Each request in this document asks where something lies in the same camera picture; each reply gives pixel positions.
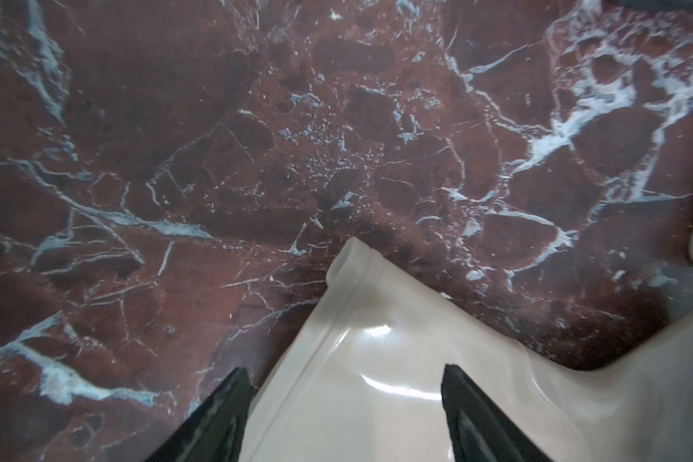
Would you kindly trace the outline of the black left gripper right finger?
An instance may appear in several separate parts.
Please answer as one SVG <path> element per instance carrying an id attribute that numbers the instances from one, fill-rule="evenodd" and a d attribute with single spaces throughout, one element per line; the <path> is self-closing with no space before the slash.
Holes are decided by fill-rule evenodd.
<path id="1" fill-rule="evenodd" d="M 445 366 L 441 398 L 455 461 L 551 461 L 458 365 Z"/>

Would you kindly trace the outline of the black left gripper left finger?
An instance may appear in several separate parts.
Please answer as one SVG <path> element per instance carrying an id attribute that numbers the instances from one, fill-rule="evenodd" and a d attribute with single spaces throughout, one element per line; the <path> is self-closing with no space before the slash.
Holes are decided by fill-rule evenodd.
<path id="1" fill-rule="evenodd" d="M 157 462 L 237 462 L 253 388 L 236 368 L 148 459 Z"/>

